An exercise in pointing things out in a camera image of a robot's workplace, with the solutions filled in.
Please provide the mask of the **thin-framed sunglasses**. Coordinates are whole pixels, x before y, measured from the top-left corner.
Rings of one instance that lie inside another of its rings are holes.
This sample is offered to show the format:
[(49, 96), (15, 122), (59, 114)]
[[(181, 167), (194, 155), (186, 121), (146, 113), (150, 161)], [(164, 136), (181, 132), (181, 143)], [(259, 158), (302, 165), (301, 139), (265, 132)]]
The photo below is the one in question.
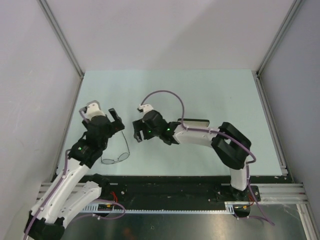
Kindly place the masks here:
[(128, 159), (131, 155), (129, 144), (123, 131), (121, 131), (121, 137), (119, 136), (116, 138), (116, 142), (112, 145), (112, 147), (116, 147), (115, 151), (103, 155), (100, 158), (101, 164), (118, 164)]

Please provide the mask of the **black glasses case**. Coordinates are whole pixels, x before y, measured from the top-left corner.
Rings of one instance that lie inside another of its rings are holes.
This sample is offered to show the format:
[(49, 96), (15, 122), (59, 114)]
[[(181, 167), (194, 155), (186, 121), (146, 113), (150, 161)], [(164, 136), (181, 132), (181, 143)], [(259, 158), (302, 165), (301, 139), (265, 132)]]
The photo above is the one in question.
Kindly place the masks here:
[(197, 118), (181, 118), (177, 119), (178, 122), (183, 123), (185, 129), (189, 128), (207, 128), (210, 125), (208, 119), (197, 119)]

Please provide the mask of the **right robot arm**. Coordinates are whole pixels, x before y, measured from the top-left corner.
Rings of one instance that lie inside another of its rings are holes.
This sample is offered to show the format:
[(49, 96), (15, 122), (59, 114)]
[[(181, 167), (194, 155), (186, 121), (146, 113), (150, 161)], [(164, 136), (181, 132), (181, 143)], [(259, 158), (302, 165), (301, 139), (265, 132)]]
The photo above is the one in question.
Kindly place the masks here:
[(167, 145), (193, 144), (213, 149), (230, 170), (230, 195), (242, 201), (249, 194), (249, 165), (256, 162), (251, 141), (229, 122), (218, 128), (192, 126), (183, 118), (167, 122), (156, 110), (132, 122), (133, 137), (140, 143), (158, 137)]

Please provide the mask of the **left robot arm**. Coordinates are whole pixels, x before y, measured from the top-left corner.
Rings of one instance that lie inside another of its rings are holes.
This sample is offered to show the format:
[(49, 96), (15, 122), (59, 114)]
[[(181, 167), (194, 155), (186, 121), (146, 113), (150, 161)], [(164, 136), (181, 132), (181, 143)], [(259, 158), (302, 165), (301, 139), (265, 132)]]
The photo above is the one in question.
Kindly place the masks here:
[(23, 231), (25, 240), (61, 239), (73, 218), (86, 205), (110, 196), (110, 184), (99, 174), (94, 174), (78, 193), (71, 193), (102, 156), (108, 140), (115, 133), (124, 130), (125, 126), (114, 108), (109, 109), (114, 119), (110, 121), (96, 102), (81, 108), (79, 112), (86, 131), (71, 149), (66, 150), (62, 171), (29, 211)]

